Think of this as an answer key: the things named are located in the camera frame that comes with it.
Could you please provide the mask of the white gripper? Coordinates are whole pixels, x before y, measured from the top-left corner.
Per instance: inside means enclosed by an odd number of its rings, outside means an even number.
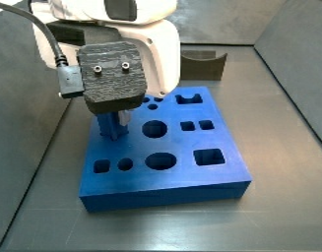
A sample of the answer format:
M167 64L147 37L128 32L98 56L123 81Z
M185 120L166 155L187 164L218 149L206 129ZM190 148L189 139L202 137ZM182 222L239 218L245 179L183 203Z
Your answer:
M123 40L136 47L146 77L146 95L164 96L177 87L181 75L179 36L175 26L163 20L144 26L108 25L103 27L118 29ZM47 24L35 26L33 30L40 57L57 72L60 96L83 97L84 87L76 60L79 47L59 42ZM122 110L119 112L120 126L126 126L130 120L131 111Z

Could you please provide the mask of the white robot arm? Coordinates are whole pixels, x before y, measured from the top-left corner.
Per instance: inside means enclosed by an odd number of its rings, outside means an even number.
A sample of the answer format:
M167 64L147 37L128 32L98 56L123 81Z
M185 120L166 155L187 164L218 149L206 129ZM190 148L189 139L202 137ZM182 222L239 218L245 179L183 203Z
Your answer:
M181 41L167 17L178 0L47 0L60 95L83 96L90 111L122 127L147 95L164 97L181 79Z

